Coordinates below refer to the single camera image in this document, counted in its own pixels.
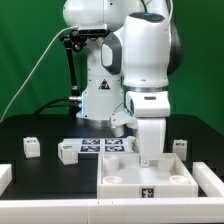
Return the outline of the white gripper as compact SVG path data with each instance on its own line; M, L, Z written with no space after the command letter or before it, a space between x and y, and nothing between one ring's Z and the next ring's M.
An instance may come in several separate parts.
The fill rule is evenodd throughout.
M166 118L170 115L168 92L126 93L126 112L111 116L111 129L116 137L124 134L124 126L135 130L140 165L149 166L149 160L157 159L164 150Z

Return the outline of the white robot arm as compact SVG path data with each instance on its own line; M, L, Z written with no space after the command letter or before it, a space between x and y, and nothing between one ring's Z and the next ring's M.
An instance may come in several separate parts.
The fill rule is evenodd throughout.
M63 18L74 51L87 50L78 119L117 137L131 128L149 166L164 150L168 76L182 57L173 0L66 0Z

